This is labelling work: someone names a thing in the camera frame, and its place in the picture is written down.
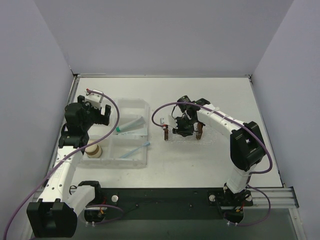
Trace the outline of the cream metal cup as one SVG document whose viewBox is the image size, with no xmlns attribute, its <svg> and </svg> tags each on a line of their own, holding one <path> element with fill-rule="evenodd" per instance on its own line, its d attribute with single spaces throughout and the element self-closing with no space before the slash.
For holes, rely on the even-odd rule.
<svg viewBox="0 0 320 240">
<path fill-rule="evenodd" d="M 102 156 L 103 150 L 99 144 L 95 143 L 86 147 L 84 152 L 88 158 L 96 159 Z"/>
</svg>

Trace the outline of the clear textured glass tray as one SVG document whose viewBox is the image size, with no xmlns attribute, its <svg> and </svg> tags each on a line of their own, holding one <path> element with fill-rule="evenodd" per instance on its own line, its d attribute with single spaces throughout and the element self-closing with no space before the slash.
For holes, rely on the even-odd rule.
<svg viewBox="0 0 320 240">
<path fill-rule="evenodd" d="M 214 129 L 210 128 L 207 130 L 203 129 L 201 139 L 196 139 L 196 132 L 192 135 L 183 137 L 179 134 L 173 134 L 173 128 L 168 127 L 168 140 L 165 140 L 171 144 L 182 144 L 182 145 L 200 145 L 200 146 L 208 146 L 213 144 L 218 139 L 218 133 Z"/>
</svg>

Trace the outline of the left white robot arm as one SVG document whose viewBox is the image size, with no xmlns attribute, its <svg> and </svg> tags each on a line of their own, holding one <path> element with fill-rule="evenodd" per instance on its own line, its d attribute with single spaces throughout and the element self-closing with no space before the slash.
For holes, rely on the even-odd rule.
<svg viewBox="0 0 320 240">
<path fill-rule="evenodd" d="M 85 206 L 88 203 L 96 206 L 103 199 L 102 192 L 91 185 L 81 185 L 74 195 L 69 193 L 75 170 L 89 143 L 89 129 L 110 123 L 111 106 L 102 107 L 103 98 L 100 91 L 87 92 L 64 108 L 65 124 L 52 173 L 38 200 L 29 203 L 26 210 L 36 238 L 72 237 Z"/>
</svg>

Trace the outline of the green cap toothpaste tube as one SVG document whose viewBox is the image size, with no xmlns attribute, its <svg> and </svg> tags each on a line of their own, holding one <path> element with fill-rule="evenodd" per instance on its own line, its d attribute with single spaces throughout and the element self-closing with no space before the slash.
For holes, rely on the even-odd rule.
<svg viewBox="0 0 320 240">
<path fill-rule="evenodd" d="M 116 132 L 117 133 L 120 133 L 120 132 L 125 132 L 125 131 L 128 131 L 132 128 L 135 128 L 135 127 L 138 127 L 140 125 L 144 125 L 145 124 L 145 120 L 144 118 L 141 116 L 139 118 L 136 118 L 130 122 L 127 122 L 125 124 L 122 124 L 122 125 L 119 125 L 116 127 Z"/>
</svg>

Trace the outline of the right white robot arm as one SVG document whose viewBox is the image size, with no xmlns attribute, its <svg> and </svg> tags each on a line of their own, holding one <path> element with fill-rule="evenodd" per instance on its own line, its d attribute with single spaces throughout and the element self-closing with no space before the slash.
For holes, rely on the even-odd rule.
<svg viewBox="0 0 320 240">
<path fill-rule="evenodd" d="M 258 124 L 254 121 L 247 123 L 231 118 L 204 98 L 191 101 L 185 95 L 173 106 L 179 107 L 181 115 L 170 114 L 162 124 L 171 127 L 173 134 L 182 137 L 196 135 L 200 139 L 202 128 L 211 127 L 229 139 L 233 169 L 224 184 L 224 189 L 232 195 L 243 192 L 248 185 L 251 172 L 266 155 Z"/>
</svg>

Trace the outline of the white dark-cap toothpaste tube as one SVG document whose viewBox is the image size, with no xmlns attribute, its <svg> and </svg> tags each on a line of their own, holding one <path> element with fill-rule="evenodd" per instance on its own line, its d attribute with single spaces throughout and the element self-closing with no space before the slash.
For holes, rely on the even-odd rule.
<svg viewBox="0 0 320 240">
<path fill-rule="evenodd" d="M 118 132 L 116 135 L 145 137 L 148 135 L 148 130 L 146 128 L 140 128 L 140 129 L 131 130 L 131 131 Z"/>
</svg>

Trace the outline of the light blue toothbrush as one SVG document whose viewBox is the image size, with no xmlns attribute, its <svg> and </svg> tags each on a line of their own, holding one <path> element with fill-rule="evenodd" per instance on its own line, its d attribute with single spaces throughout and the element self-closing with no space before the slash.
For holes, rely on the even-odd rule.
<svg viewBox="0 0 320 240">
<path fill-rule="evenodd" d="M 142 144 L 141 146 L 125 153 L 124 155 L 120 156 L 119 158 L 120 159 L 124 159 L 124 158 L 127 158 L 128 156 L 132 155 L 133 153 L 135 153 L 136 151 L 138 151 L 139 149 L 142 149 L 144 147 L 148 147 L 150 145 L 150 142 L 149 141 L 146 141 L 144 144 Z"/>
</svg>

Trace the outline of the aluminium front rail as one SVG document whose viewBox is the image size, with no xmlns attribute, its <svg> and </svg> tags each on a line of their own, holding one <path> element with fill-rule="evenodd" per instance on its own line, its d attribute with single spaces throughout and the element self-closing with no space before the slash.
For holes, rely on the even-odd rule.
<svg viewBox="0 0 320 240">
<path fill-rule="evenodd" d="M 244 206 L 245 209 L 267 209 L 269 207 L 267 198 L 261 192 L 267 195 L 272 209 L 294 209 L 300 207 L 293 187 L 263 187 L 258 189 L 261 192 L 252 188 L 249 190 L 251 192 L 252 204 L 246 204 Z"/>
</svg>

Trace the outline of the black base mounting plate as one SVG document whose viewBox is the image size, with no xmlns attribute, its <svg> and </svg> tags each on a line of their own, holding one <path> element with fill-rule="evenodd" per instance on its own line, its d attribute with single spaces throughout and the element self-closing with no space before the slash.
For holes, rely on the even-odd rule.
<svg viewBox="0 0 320 240">
<path fill-rule="evenodd" d="M 236 195 L 221 187 L 102 188 L 102 197 L 84 211 L 87 222 L 113 220 L 232 220 L 243 219 L 243 208 L 253 206 L 251 192 Z"/>
</svg>

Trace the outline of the clear plastic organizer box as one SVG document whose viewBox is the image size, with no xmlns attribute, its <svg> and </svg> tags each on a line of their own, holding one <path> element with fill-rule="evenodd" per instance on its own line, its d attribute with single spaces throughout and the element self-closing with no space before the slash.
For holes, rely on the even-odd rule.
<svg viewBox="0 0 320 240">
<path fill-rule="evenodd" d="M 149 104 L 141 98 L 117 98 L 120 118 L 113 133 L 97 145 L 98 157 L 83 155 L 84 168 L 142 169 L 147 166 Z"/>
</svg>

